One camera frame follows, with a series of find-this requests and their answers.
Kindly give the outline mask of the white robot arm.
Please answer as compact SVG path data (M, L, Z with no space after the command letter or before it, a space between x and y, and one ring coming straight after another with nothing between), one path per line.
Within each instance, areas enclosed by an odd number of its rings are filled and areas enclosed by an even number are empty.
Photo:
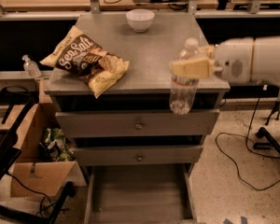
M233 38L208 46L188 39L170 71L176 77L217 75L231 84L264 82L280 88L280 36Z

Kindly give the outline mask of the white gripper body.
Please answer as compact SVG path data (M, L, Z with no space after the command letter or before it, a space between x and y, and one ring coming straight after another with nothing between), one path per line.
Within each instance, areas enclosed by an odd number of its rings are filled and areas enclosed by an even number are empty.
M254 39L252 37L228 39L215 48L217 74L230 83L246 83L250 80Z

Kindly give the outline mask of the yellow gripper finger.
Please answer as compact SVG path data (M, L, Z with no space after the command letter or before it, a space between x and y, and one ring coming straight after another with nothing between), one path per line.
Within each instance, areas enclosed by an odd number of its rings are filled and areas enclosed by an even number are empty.
M209 78L213 75L214 61L207 57L171 62L171 73L178 77Z
M207 46L199 46L197 48L199 57L206 57L208 59L215 58L215 46L207 45Z

